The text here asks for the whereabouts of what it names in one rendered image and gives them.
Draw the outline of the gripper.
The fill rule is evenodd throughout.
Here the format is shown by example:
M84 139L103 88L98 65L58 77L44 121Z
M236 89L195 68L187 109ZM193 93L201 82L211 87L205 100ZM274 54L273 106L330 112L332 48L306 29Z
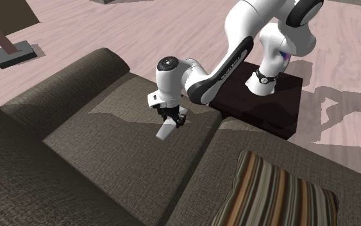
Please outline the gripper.
M185 114L180 114L180 106L177 105L173 108L164 108L161 105L156 106L157 112L164 120L168 117L171 117L172 120L176 123L176 128L179 128L185 124L187 116Z

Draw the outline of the dark robot stand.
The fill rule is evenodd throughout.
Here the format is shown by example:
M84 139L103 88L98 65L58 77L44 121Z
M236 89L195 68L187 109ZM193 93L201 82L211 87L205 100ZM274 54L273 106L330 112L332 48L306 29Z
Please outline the dark robot stand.
M296 133L303 79L280 73L275 92L257 96L245 86L257 69L255 64L242 62L209 106L224 119L234 117L287 140Z

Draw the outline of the striped cushion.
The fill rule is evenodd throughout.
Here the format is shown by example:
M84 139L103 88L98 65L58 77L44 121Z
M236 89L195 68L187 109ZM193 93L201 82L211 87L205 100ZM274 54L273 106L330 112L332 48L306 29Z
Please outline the striped cushion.
M243 150L232 188L210 226L337 226L338 209L332 191Z

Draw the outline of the brown fabric sofa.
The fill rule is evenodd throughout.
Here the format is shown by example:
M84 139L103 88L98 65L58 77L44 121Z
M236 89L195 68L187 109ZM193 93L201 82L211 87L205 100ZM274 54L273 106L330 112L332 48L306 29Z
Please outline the brown fabric sofa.
M361 174L183 97L156 137L156 85L97 49L0 107L0 226L210 226L243 150L337 195L361 226Z

